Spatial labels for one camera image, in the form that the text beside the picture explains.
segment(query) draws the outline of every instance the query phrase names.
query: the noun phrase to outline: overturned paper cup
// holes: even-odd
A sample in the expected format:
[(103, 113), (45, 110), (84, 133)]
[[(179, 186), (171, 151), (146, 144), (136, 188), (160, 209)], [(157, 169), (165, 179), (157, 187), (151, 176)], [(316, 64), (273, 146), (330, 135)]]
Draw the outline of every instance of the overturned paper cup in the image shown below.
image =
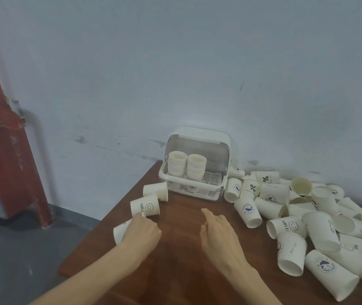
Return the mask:
[(133, 217), (140, 212), (144, 212), (146, 216), (160, 215), (160, 206), (158, 204), (157, 194), (151, 194), (146, 197), (130, 201), (130, 209)]
[(167, 182), (144, 185), (143, 196), (157, 194), (157, 198), (161, 201), (168, 201)]
[(227, 202), (234, 203), (236, 200), (239, 199), (241, 190), (242, 181), (236, 178), (230, 178), (226, 183), (226, 189), (223, 197)]
[(256, 228), (262, 224), (262, 217), (252, 199), (238, 199), (234, 207), (248, 228)]
[(338, 185), (333, 185), (333, 184), (328, 185), (327, 187), (329, 189), (331, 189), (336, 202), (341, 201), (343, 199), (343, 197), (345, 196), (345, 192), (342, 189), (342, 187), (339, 187)]
[(255, 199), (255, 204), (259, 210), (260, 215), (264, 216), (268, 220), (288, 216), (288, 209), (286, 205), (259, 197)]
[(314, 211), (302, 217), (316, 250), (322, 252), (338, 252), (341, 250), (335, 226), (330, 215)]
[(262, 184), (259, 197), (287, 205), (290, 201), (290, 187), (286, 184)]
[(276, 239), (280, 233), (293, 232), (306, 238), (307, 232), (303, 222), (295, 216), (269, 220), (266, 223), (267, 233), (272, 239)]
[(305, 265), (338, 302), (345, 300), (359, 283), (357, 275), (317, 250), (306, 255)]
[(304, 269), (307, 242), (293, 232), (280, 233), (277, 238), (277, 264), (284, 273), (301, 276)]

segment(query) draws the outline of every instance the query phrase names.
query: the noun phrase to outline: brown table surface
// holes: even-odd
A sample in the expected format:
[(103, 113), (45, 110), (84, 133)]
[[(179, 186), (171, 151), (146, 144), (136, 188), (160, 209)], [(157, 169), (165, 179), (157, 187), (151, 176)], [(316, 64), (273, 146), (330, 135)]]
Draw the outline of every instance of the brown table surface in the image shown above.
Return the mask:
[[(158, 183), (159, 161), (117, 206), (62, 262), (58, 273), (71, 277), (115, 246), (113, 228), (131, 218), (130, 201), (142, 197), (143, 186)], [(265, 220), (256, 229), (245, 226), (232, 204), (169, 192), (160, 202), (158, 223), (162, 238), (157, 248), (131, 275), (114, 286), (101, 304), (244, 304), (229, 283), (209, 263), (201, 249), (199, 231), (205, 218), (201, 208), (223, 214), (235, 229), (247, 261), (255, 267), (283, 304), (336, 304), (331, 294), (304, 268), (291, 277), (277, 266), (277, 242), (269, 237)], [(308, 251), (313, 249), (308, 239)], [(362, 282), (342, 304), (362, 304)]]

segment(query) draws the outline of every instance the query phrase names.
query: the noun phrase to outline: concrete floor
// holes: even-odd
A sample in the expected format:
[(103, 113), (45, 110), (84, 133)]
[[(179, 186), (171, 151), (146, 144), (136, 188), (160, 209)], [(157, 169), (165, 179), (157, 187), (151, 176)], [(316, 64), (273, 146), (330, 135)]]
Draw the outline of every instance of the concrete floor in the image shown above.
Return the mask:
[(30, 211), (0, 219), (0, 304), (28, 304), (62, 282), (57, 267), (89, 231), (60, 219), (42, 229)]

